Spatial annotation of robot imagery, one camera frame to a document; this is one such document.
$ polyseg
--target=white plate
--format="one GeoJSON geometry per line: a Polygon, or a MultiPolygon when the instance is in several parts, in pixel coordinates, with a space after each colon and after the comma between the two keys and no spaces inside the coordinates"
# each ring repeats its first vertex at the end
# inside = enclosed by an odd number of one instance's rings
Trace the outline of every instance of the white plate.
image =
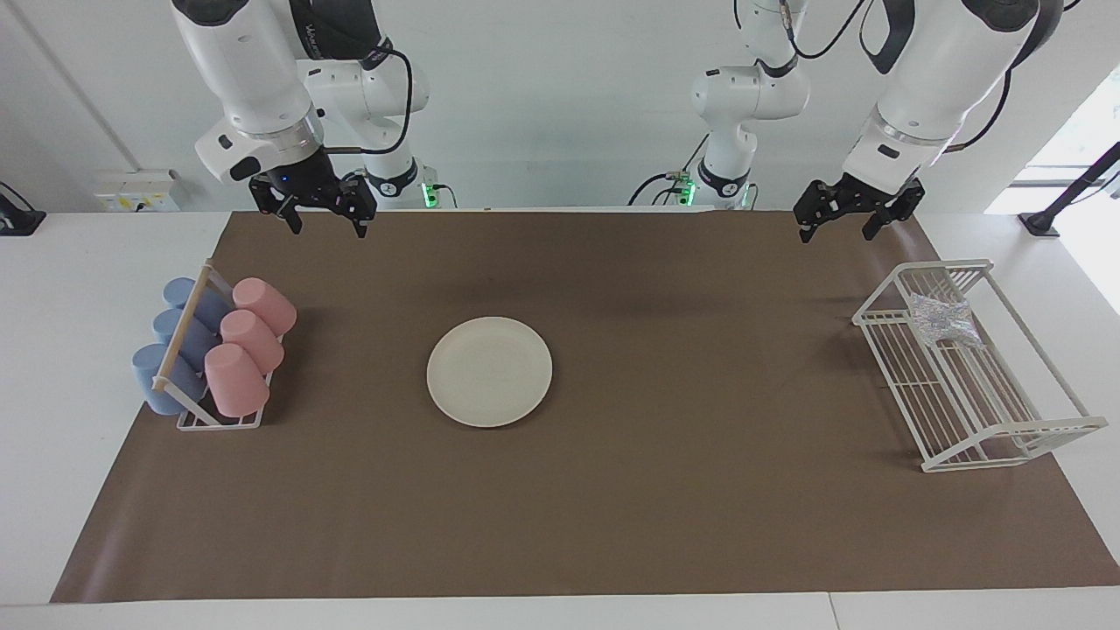
{"type": "Polygon", "coordinates": [[[541,335],[515,319],[483,317],[444,335],[428,360],[436,406],[467,426],[520,420],[544,400],[552,354],[541,335]]]}

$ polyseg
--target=green indicator light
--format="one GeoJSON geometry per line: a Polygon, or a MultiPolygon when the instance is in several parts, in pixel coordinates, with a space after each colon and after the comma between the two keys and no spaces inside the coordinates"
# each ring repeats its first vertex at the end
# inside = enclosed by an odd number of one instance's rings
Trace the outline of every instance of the green indicator light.
{"type": "Polygon", "coordinates": [[[439,205],[439,196],[436,194],[436,191],[431,187],[431,185],[422,184],[421,187],[423,188],[424,204],[427,204],[428,207],[436,207],[439,205]]]}
{"type": "Polygon", "coordinates": [[[684,186],[684,192],[681,193],[681,205],[691,206],[697,196],[697,185],[692,182],[685,182],[684,186]]]}

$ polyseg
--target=black mount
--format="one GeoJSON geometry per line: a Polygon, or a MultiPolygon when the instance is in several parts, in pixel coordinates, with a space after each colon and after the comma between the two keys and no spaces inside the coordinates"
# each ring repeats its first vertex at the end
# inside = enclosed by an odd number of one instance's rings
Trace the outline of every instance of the black mount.
{"type": "Polygon", "coordinates": [[[46,212],[20,210],[0,195],[0,237],[30,237],[46,217],[46,212]]]}
{"type": "Polygon", "coordinates": [[[728,179],[727,177],[720,177],[711,170],[708,169],[708,165],[704,160],[700,160],[700,166],[697,168],[697,174],[700,175],[700,180],[704,183],[706,186],[716,191],[716,194],[721,198],[729,200],[743,191],[746,186],[747,179],[750,177],[750,172],[747,170],[739,177],[735,179],[728,179]]]}
{"type": "Polygon", "coordinates": [[[813,240],[816,230],[846,214],[871,214],[864,224],[864,238],[875,240],[884,226],[895,221],[906,221],[925,196],[925,188],[912,180],[894,197],[844,174],[834,186],[820,179],[813,182],[793,206],[793,214],[801,225],[801,242],[813,240]]]}
{"type": "Polygon", "coordinates": [[[398,175],[396,177],[390,177],[384,179],[377,177],[376,175],[370,174],[366,179],[373,184],[373,187],[377,189],[382,196],[385,197],[399,197],[410,184],[417,180],[417,176],[420,174],[420,166],[417,164],[417,159],[412,158],[412,164],[409,165],[409,169],[404,173],[398,175]]]}
{"type": "Polygon", "coordinates": [[[1077,197],[1082,193],[1103,177],[1118,161],[1120,161],[1120,142],[1112,145],[1111,149],[1104,151],[1101,159],[1096,160],[1093,166],[1090,166],[1089,170],[1079,177],[1076,182],[1070,184],[1070,187],[1049,207],[1035,214],[1020,214],[1019,221],[1023,222],[1028,232],[1036,237],[1061,237],[1057,230],[1054,229],[1054,220],[1057,219],[1057,215],[1062,214],[1062,211],[1077,201],[1077,197]]]}
{"type": "Polygon", "coordinates": [[[304,220],[297,211],[299,206],[320,207],[345,216],[354,223],[354,232],[360,239],[365,238],[370,222],[377,214],[377,201],[365,179],[356,173],[342,179],[336,177],[330,158],[321,147],[301,163],[254,176],[249,180],[249,192],[262,214],[279,216],[293,234],[304,229],[304,220]]]}

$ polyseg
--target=white table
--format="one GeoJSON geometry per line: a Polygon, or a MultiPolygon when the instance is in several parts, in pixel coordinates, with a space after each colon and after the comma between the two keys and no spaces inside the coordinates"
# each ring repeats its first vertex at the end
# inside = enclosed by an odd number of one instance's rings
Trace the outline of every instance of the white table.
{"type": "MultiPolygon", "coordinates": [[[[162,309],[160,289],[170,278],[197,271],[227,217],[59,214],[31,239],[0,241],[0,321],[6,323],[0,356],[8,377],[0,407],[0,628],[365,628],[380,622],[385,628],[862,630],[904,623],[922,630],[950,624],[1049,629],[1061,621],[1104,629],[1120,620],[1120,589],[41,605],[140,405],[127,365],[132,351],[149,343],[151,317],[162,309]]],[[[1011,230],[1012,221],[926,214],[922,224],[943,258],[996,261],[1006,291],[1090,409],[1120,425],[1120,317],[1061,242],[1020,235],[1011,230]]],[[[1118,455],[1120,429],[1114,427],[1057,453],[1114,556],[1120,492],[1111,481],[1120,479],[1118,455]]]]}

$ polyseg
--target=white wire rack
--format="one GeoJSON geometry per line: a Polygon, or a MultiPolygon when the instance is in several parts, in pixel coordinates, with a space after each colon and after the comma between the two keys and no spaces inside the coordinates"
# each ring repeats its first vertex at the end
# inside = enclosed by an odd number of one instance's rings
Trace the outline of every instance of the white wire rack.
{"type": "Polygon", "coordinates": [[[898,402],[925,472],[1019,465],[1108,426],[1085,409],[991,268],[989,260],[900,265],[852,318],[898,402]],[[915,295],[959,304],[980,282],[999,297],[1081,417],[1043,419],[987,335],[978,348],[948,340],[931,346],[916,336],[915,295]]]}

